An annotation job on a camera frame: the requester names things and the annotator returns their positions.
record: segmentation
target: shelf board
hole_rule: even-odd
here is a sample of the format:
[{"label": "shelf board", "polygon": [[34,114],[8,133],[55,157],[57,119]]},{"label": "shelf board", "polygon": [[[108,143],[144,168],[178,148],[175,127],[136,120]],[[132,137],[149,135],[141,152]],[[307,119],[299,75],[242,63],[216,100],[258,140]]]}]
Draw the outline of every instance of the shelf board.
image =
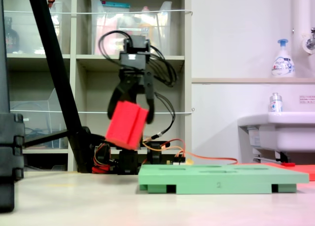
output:
[{"label": "shelf board", "polygon": [[[46,55],[7,54],[9,71],[49,71]],[[70,71],[70,55],[63,55],[66,70]]]},{"label": "shelf board", "polygon": [[[111,154],[112,155],[117,155],[119,154],[119,152],[121,150],[116,150],[116,149],[111,149]],[[147,150],[137,150],[139,155],[146,155],[147,154]],[[179,152],[179,150],[166,150],[166,151],[162,151],[163,155],[175,155]]]},{"label": "shelf board", "polygon": [[[87,70],[92,72],[118,72],[119,66],[106,60],[102,55],[77,55],[77,61]],[[111,56],[111,59],[119,62],[119,56]],[[165,59],[180,72],[183,68],[184,56],[165,56]]]},{"label": "shelf board", "polygon": [[23,149],[23,154],[68,154],[68,149]]},{"label": "shelf board", "polygon": [[213,83],[232,83],[232,84],[315,84],[315,78],[193,78],[193,84],[213,84]]}]

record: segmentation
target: pump bottle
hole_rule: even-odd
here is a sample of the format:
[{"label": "pump bottle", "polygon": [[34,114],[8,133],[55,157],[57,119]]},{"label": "pump bottle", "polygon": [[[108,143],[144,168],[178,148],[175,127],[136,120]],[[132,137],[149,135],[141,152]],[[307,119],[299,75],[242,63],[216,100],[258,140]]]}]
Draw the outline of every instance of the pump bottle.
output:
[{"label": "pump bottle", "polygon": [[287,39],[278,40],[280,52],[274,62],[271,74],[273,77],[295,77],[295,66],[292,57],[286,50]]}]

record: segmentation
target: faucet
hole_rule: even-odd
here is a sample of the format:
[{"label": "faucet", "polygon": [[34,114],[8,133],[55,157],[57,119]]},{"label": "faucet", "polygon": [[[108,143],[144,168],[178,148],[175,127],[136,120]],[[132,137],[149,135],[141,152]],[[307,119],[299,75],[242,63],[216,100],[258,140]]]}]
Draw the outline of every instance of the faucet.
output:
[{"label": "faucet", "polygon": [[311,33],[313,37],[307,40],[306,47],[309,50],[314,50],[315,49],[315,28],[311,28]]}]

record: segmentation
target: green foam board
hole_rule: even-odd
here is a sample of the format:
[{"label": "green foam board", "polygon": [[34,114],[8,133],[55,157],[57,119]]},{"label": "green foam board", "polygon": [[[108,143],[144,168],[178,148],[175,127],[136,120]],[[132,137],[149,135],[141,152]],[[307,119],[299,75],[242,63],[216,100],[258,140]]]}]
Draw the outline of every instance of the green foam board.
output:
[{"label": "green foam board", "polygon": [[294,193],[309,175],[268,165],[151,165],[141,166],[141,191],[177,194]]}]

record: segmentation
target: pipe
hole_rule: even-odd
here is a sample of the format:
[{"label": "pipe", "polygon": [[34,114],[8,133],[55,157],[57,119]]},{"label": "pipe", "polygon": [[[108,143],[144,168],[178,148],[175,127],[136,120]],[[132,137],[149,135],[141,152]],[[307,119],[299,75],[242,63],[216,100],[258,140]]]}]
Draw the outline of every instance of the pipe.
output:
[{"label": "pipe", "polygon": [[311,0],[292,0],[293,43],[292,57],[297,77],[310,77],[309,54],[313,51],[306,47],[311,38]]}]

